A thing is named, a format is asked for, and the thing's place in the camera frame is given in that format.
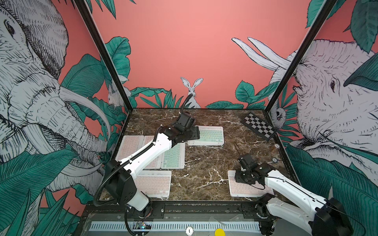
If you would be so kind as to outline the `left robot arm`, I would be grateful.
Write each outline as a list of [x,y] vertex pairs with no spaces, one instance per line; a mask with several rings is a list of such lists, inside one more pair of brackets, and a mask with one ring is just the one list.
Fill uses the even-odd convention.
[[118,204],[131,207],[139,218],[147,218],[153,213],[152,200],[135,184],[140,172],[159,155],[180,143],[200,138],[195,126],[196,119],[181,111],[177,120],[160,126],[152,139],[141,149],[120,160],[111,160],[105,167],[105,176],[93,197],[94,206]]

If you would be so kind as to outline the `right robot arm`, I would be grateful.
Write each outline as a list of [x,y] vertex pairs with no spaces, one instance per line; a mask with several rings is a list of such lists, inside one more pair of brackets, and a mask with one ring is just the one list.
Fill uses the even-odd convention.
[[250,154],[238,158],[241,166],[235,174],[238,183],[253,186],[259,183],[271,188],[290,203],[266,193],[253,202],[249,212],[260,218],[260,232],[270,236],[274,232],[274,218],[284,219],[311,236],[351,236],[354,232],[350,216],[335,198],[326,199],[301,187],[268,163],[258,164]]

